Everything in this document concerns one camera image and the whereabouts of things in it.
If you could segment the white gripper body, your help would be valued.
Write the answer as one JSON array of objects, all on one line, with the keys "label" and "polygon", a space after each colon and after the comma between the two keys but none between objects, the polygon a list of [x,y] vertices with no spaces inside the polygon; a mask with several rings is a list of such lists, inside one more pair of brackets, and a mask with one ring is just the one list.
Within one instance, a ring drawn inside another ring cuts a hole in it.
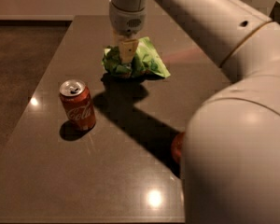
[{"label": "white gripper body", "polygon": [[146,19],[147,11],[125,11],[109,2],[109,19],[114,31],[118,35],[132,36],[139,33]]}]

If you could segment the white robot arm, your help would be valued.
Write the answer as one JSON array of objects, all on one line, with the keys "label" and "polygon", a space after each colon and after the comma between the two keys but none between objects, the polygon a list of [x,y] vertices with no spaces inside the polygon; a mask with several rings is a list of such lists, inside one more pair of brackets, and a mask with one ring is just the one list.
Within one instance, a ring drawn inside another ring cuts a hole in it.
[{"label": "white robot arm", "polygon": [[[195,112],[183,140],[186,224],[280,224],[280,25],[239,0],[154,0],[231,86]],[[110,0],[117,34],[146,0]]]}]

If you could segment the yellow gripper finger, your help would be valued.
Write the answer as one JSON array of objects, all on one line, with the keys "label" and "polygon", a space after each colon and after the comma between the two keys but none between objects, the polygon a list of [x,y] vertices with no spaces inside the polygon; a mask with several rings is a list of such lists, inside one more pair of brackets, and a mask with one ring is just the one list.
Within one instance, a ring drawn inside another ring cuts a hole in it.
[{"label": "yellow gripper finger", "polygon": [[130,63],[136,53],[139,41],[137,39],[122,40],[119,42],[119,56],[122,63]]},{"label": "yellow gripper finger", "polygon": [[118,47],[119,46],[119,34],[116,30],[113,30],[113,45],[114,47]]}]

